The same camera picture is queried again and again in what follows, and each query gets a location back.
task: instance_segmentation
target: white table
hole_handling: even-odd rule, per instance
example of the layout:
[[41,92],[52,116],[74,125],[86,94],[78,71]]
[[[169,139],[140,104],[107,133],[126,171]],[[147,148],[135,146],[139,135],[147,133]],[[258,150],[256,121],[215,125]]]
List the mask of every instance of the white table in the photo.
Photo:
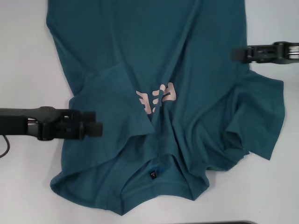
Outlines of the white table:
[[[298,0],[248,0],[248,44],[299,42],[298,9]],[[45,25],[46,11],[46,0],[0,0],[0,107],[67,108],[72,95]],[[271,161],[251,154],[228,172],[209,172],[211,187],[195,202],[161,196],[121,217],[51,191],[49,182],[61,169],[61,140],[10,137],[11,151],[0,159],[0,223],[299,223],[299,63],[252,69],[285,82],[286,119]]]

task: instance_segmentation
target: teal t-shirt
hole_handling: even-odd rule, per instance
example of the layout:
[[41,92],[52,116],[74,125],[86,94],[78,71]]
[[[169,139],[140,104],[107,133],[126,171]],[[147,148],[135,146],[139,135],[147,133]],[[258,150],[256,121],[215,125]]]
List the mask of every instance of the teal t-shirt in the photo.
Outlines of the teal t-shirt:
[[283,82],[231,60],[243,0],[49,0],[47,25],[74,94],[103,137],[65,140],[51,182],[75,203],[125,214],[158,195],[195,200],[206,170],[270,159]]

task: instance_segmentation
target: shirt sleeve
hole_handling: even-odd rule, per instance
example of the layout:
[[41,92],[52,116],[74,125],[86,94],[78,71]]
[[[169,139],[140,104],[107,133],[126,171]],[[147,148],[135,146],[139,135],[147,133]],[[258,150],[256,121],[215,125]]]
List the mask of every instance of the shirt sleeve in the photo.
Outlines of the shirt sleeve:
[[227,140],[269,160],[285,118],[283,91],[282,81],[249,70],[232,94]]

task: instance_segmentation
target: black cable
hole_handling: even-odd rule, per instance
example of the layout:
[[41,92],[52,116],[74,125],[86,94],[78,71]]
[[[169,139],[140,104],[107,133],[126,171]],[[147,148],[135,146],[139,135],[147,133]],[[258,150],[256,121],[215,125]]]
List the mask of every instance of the black cable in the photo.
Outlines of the black cable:
[[4,137],[5,141],[6,141],[7,149],[6,149],[6,151],[3,154],[0,155],[0,158],[2,158],[3,156],[5,156],[9,152],[9,149],[10,149],[10,144],[9,144],[8,138],[5,135],[3,137]]

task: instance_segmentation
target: t-shirt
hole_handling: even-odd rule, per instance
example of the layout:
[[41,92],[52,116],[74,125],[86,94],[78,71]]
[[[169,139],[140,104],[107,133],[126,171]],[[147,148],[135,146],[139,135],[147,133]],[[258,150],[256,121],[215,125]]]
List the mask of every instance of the t-shirt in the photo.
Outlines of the t-shirt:
[[65,140],[58,195],[123,215],[159,195],[195,200],[206,170],[270,159],[283,82],[231,60],[243,0],[49,0],[47,25],[74,97],[101,138]]

